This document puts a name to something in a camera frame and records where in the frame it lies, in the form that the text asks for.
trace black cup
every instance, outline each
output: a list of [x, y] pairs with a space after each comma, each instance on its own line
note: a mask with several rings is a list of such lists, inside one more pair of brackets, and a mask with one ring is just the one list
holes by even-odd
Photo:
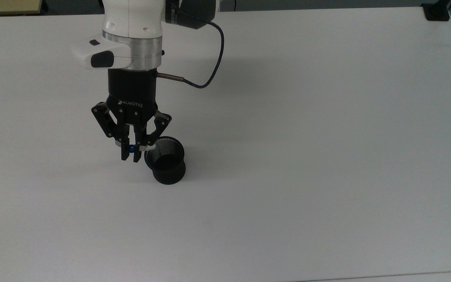
[[186, 174], [184, 147], [179, 140], [163, 136], [154, 143], [155, 148], [144, 153], [147, 166], [161, 184], [175, 184]]

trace black clamp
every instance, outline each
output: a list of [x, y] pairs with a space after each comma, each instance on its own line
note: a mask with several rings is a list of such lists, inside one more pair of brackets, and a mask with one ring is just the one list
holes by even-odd
[[434, 4], [424, 3], [420, 5], [424, 8], [424, 15], [428, 21], [447, 22], [450, 20], [450, 14], [446, 6], [451, 0], [439, 0]]

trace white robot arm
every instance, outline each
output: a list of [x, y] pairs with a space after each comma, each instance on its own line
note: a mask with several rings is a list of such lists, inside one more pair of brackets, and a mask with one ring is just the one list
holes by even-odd
[[[92, 113], [107, 137], [115, 139], [121, 148], [124, 161], [130, 154], [133, 162], [138, 162], [145, 152], [146, 163], [153, 170], [156, 179], [164, 184], [178, 182], [183, 173], [183, 147], [167, 148], [168, 152], [181, 152], [181, 162], [169, 168], [164, 176], [161, 169], [155, 169], [155, 157], [161, 159], [157, 141], [171, 121], [169, 114], [163, 114], [156, 104], [156, 78], [167, 78], [186, 82], [197, 88], [204, 88], [213, 79], [224, 51], [224, 34], [220, 27], [210, 22], [215, 17], [216, 0], [104, 0], [105, 16], [102, 34], [87, 38], [72, 47], [77, 61], [85, 68], [108, 69], [109, 96], [92, 108]], [[194, 84], [183, 77], [158, 73], [161, 65], [162, 29], [161, 21], [198, 29], [206, 24], [220, 31], [222, 44], [217, 65], [204, 85]], [[154, 118], [156, 130], [147, 132], [147, 122]], [[130, 128], [133, 127], [134, 144], [130, 144]], [[166, 137], [162, 143], [180, 144]]]

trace white table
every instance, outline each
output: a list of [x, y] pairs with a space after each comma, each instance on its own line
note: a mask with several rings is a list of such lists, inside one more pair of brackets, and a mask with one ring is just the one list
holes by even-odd
[[[188, 171], [158, 184], [90, 108], [102, 16], [0, 18], [0, 281], [286, 282], [451, 271], [451, 21], [420, 7], [218, 13], [204, 90], [158, 80]], [[204, 81], [211, 27], [164, 27]]]

